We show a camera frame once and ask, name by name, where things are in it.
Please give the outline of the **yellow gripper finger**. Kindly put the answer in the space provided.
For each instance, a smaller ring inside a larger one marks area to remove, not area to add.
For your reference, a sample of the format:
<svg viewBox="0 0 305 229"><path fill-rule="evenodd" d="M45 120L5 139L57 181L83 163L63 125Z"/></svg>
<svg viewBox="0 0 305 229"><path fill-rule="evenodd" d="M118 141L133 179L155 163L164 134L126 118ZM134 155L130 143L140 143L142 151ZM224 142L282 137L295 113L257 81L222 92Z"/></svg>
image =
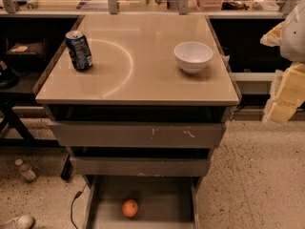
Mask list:
<svg viewBox="0 0 305 229"><path fill-rule="evenodd" d="M261 37L260 43L268 47L279 46L281 43L282 28L283 22L280 22Z"/></svg>
<svg viewBox="0 0 305 229"><path fill-rule="evenodd" d="M285 71L276 70L262 121L285 123L305 102L305 64L293 63Z"/></svg>

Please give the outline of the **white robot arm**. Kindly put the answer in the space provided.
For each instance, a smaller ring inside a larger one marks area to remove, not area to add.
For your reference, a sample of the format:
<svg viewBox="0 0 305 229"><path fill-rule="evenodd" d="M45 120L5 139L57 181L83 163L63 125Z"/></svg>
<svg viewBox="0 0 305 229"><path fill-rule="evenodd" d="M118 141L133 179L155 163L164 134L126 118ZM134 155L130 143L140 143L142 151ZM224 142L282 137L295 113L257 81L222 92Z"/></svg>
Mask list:
<svg viewBox="0 0 305 229"><path fill-rule="evenodd" d="M268 124L283 124L305 102L305 0L296 0L285 21L264 34L260 43L278 46L280 55L292 62L285 71L275 71L262 118Z"/></svg>

